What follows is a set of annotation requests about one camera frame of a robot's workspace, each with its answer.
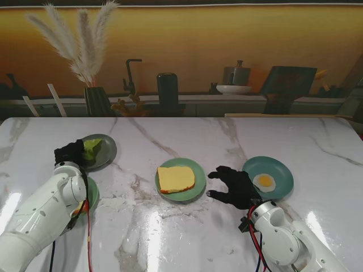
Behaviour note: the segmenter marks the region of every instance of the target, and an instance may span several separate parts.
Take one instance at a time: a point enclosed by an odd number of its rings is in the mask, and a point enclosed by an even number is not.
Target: kitchen faucet
[[[142,59],[140,58],[130,58],[126,61],[126,68],[127,68],[127,73],[129,75],[129,84],[127,84],[126,79],[123,79],[124,81],[124,90],[130,92],[130,94],[134,95],[135,94],[135,84],[132,81],[132,76],[131,76],[131,69],[130,69],[130,62],[132,61],[139,61],[141,62]]]

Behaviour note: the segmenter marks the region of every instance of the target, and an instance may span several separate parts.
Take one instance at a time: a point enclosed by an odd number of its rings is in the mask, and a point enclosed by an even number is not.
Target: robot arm
[[[283,209],[274,202],[258,206],[251,221],[263,235],[264,256],[283,271],[348,272],[307,225],[288,222]]]
[[[16,210],[0,236],[0,272],[23,272],[71,220],[86,187],[78,166],[61,163],[53,176]]]

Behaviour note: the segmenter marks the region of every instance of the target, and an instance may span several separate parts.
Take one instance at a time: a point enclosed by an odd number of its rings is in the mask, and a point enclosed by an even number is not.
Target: pampas grass
[[[49,27],[35,15],[29,14],[27,18],[38,28],[58,54],[69,60],[70,68],[77,78],[85,82],[87,87],[96,87],[96,75],[103,63],[107,24],[112,11],[117,7],[118,4],[114,1],[104,4],[92,25],[88,11],[78,10],[78,43],[67,23],[51,4],[44,8],[55,29]]]

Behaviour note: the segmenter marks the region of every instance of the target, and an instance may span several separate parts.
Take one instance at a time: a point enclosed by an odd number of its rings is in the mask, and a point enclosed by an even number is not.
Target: white bowl
[[[217,90],[224,95],[244,95],[252,91],[250,86],[217,85]]]

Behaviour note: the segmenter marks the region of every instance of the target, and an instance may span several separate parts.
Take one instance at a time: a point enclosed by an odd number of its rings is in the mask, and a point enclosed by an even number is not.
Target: green toy food
[[[99,151],[99,148],[96,148],[102,139],[93,139],[93,140],[87,140],[83,143],[85,146],[85,152],[83,153],[83,158],[85,160],[94,160],[97,152]]]

